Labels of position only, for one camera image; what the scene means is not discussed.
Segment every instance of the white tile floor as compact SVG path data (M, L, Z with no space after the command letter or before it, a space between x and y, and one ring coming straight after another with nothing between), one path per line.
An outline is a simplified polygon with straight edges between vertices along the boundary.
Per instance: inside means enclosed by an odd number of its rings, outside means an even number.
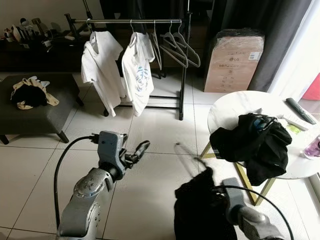
M79 74L75 74L78 83ZM154 79L155 95L174 96L180 89L180 74ZM184 120L176 111L146 109L134 117L131 108L117 108L116 117L104 117L103 105L93 87L80 84L84 106L74 106L63 130L70 140L101 130L128 133L126 148L133 151L139 142L150 140L145 157L119 181L105 203L98 227L99 239L174 240L174 190L199 173L193 155L199 155L209 139L207 115L222 93L203 93L199 79L189 75L185 88ZM175 100L153 99L152 104L175 105ZM55 135L9 136L0 143L0 240L54 240L56 232L53 204L53 174L66 144ZM176 142L188 150L174 148ZM97 166L97 145L77 143L65 157L59 173L60 208L68 203L76 181ZM234 166L210 159L216 183L238 177ZM301 182L277 180L268 197L287 217L296 240L318 240L319 216L308 193L297 194ZM269 215L289 239L280 216L266 202L257 207ZM238 239L246 239L237 230Z

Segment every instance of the black garment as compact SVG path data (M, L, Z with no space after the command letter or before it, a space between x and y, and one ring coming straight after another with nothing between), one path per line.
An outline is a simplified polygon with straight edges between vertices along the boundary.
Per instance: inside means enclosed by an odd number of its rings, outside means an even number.
M24 105L38 107L47 105L47 97L44 91L37 86L23 84L19 87L11 98L11 102L16 104L25 101Z
M213 170L207 168L175 190L176 240L237 240L235 228L225 217L226 199L212 192Z
M240 115L233 130L220 127L210 136L217 158L245 162L253 186L286 173L286 146L291 142L287 130L274 117L254 113Z

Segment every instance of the dark curtain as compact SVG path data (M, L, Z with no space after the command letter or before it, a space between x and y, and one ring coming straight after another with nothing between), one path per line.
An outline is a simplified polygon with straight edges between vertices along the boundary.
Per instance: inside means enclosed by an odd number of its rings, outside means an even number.
M266 92L311 0L215 0L210 39L223 29L253 28L265 34L264 50L248 90Z

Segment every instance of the wall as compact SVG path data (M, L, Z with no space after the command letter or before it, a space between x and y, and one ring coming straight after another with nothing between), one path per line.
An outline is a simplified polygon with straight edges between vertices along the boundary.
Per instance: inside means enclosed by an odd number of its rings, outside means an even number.
M89 9L95 19L103 19L99 0L87 0ZM3 29L12 24L19 25L20 18L40 18L48 29L58 31L69 29L64 14L72 18L87 19L86 9L82 0L0 0L0 36Z

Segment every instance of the white marble tabletop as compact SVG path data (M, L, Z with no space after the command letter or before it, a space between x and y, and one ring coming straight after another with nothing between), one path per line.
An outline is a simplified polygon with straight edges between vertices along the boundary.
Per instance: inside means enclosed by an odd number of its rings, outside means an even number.
M238 116L262 108L262 114L281 116L294 114L278 96L261 91L237 91L219 98L208 114L208 128L213 133L219 127L232 130L238 126ZM288 165L286 173L279 179L301 179L320 172L320 161L304 158L301 152L319 134L320 123L312 125L308 131L295 134L288 130L292 143L288 148Z

